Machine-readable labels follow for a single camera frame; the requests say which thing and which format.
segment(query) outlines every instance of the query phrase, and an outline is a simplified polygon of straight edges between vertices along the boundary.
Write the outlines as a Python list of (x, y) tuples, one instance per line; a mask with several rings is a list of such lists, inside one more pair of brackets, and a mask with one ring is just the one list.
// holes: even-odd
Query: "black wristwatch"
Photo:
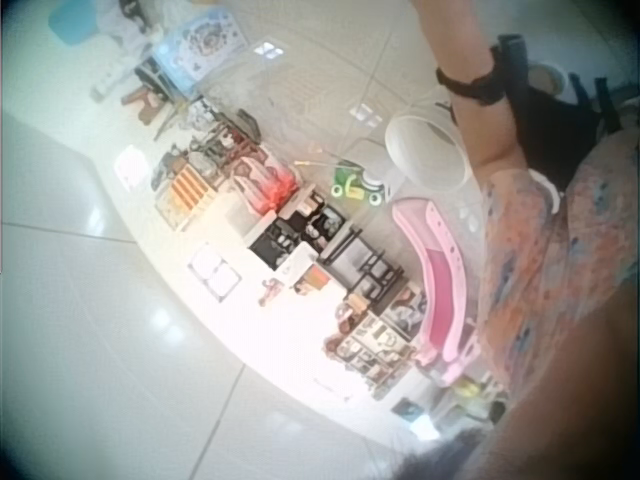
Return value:
[(439, 68), (436, 70), (436, 78), (438, 83), (445, 86), (451, 93), (476, 100), (485, 107), (498, 103), (506, 95), (504, 81), (497, 65), (489, 74), (476, 78), (471, 83), (462, 83), (449, 78)]

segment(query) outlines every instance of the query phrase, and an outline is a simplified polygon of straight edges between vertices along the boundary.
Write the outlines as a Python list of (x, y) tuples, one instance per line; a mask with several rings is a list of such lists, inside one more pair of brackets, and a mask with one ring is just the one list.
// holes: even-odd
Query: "pink toy slide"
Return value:
[(460, 250), (433, 202), (420, 198), (399, 200), (393, 205), (393, 219), (422, 263), (427, 311), (420, 339), (425, 349), (431, 346), (445, 362), (452, 362), (461, 353), (467, 302)]

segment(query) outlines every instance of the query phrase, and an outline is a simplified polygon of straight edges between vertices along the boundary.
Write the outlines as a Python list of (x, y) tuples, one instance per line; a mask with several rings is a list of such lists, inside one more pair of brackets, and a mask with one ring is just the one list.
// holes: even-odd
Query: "person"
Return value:
[[(442, 72), (441, 78), (444, 76), (450, 90), (459, 92), (451, 93), (453, 110), (471, 168), (483, 192), (487, 221), (478, 332), (483, 355), (508, 391), (512, 407), (501, 420), (498, 433), (483, 440), (477, 440), (476, 436), (477, 441), (465, 444), (454, 439), (443, 450), (433, 452), (437, 458), (456, 459), (454, 463), (462, 468), (403, 476), (410, 470), (407, 465), (416, 465), (414, 458), (398, 473), (397, 479), (517, 478), (516, 474), (520, 478), (565, 478), (559, 473), (553, 474), (556, 477), (551, 473), (545, 476), (541, 473), (546, 471), (542, 466), (536, 467), (538, 471), (518, 469), (529, 465), (527, 449), (545, 447), (542, 439), (549, 442), (547, 447), (566, 442), (565, 453), (571, 452), (571, 448), (576, 452), (589, 450), (584, 445), (580, 448), (579, 443), (585, 438), (576, 432), (597, 434), (596, 426), (606, 425), (596, 422), (596, 410), (589, 408), (594, 408), (593, 405), (609, 408), (623, 401), (607, 396), (610, 404), (601, 398), (587, 402), (585, 397), (601, 395), (591, 391), (598, 390), (595, 379), (611, 387), (609, 394), (622, 395), (623, 385), (613, 385), (611, 381), (619, 373), (615, 369), (637, 371), (633, 354), (622, 358), (615, 345), (625, 343), (625, 351), (632, 351), (629, 342), (637, 341), (637, 337), (621, 337), (618, 333), (628, 331), (637, 320), (637, 284), (628, 282), (637, 277), (638, 268), (638, 129), (620, 131), (597, 145), (576, 172), (560, 210), (552, 214), (548, 191), (527, 169), (508, 100), (504, 95), (495, 96), (494, 91), (494, 98), (479, 102), (451, 87), (454, 82), (469, 85), (477, 79), (492, 78), (494, 72), (493, 56), (475, 17), (472, 0), (412, 0), (412, 3)], [(621, 304), (630, 310), (620, 310)], [(603, 332), (607, 335), (598, 337)], [(589, 357), (587, 352), (602, 355), (602, 359)], [(569, 363), (554, 363), (560, 358)], [(573, 376), (569, 365), (575, 371)], [(594, 369), (592, 378), (584, 371), (587, 365)], [(563, 380), (567, 383), (560, 381), (559, 372), (564, 373)], [(625, 378), (623, 383), (628, 389), (632, 378)], [(627, 402), (630, 395), (627, 390), (624, 393)], [(566, 401), (568, 398), (587, 406), (576, 408)], [(629, 409), (624, 411), (628, 420)], [(557, 422), (557, 428), (550, 422)], [(518, 428), (508, 430), (507, 426), (514, 424)], [(544, 431), (544, 435), (527, 439), (530, 437), (527, 428)], [(563, 428), (575, 436), (563, 436)], [(615, 432), (605, 430), (613, 438), (622, 428)], [(500, 439), (522, 447), (517, 452), (520, 457), (511, 451), (513, 464), (507, 461), (509, 455), (503, 454), (509, 464), (503, 465), (504, 477), (480, 476), (477, 472), (482, 471), (482, 462), (477, 459), (473, 462), (475, 473), (465, 470), (467, 460), (471, 462), (476, 455), (473, 452), (485, 449), (483, 445), (499, 444)], [(433, 466), (429, 463), (433, 455), (421, 457), (423, 466)], [(572, 457), (572, 461), (578, 465), (576, 458)], [(580, 458), (585, 465), (590, 464), (586, 458)], [(507, 467), (513, 467), (510, 473)]]

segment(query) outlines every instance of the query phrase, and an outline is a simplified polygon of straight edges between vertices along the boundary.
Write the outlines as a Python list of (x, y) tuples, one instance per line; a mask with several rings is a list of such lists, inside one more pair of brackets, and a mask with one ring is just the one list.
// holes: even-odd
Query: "hair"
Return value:
[(432, 450), (407, 457), (391, 480), (453, 480), (485, 432), (465, 430)]

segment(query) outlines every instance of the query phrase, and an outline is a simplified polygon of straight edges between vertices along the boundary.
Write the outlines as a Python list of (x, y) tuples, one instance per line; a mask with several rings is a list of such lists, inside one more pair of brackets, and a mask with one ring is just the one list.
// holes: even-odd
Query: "colorful dress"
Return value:
[(526, 170), (497, 172), (485, 186), (479, 332), (496, 379), (516, 397), (575, 322), (637, 274), (638, 138), (632, 129), (600, 143), (555, 215)]

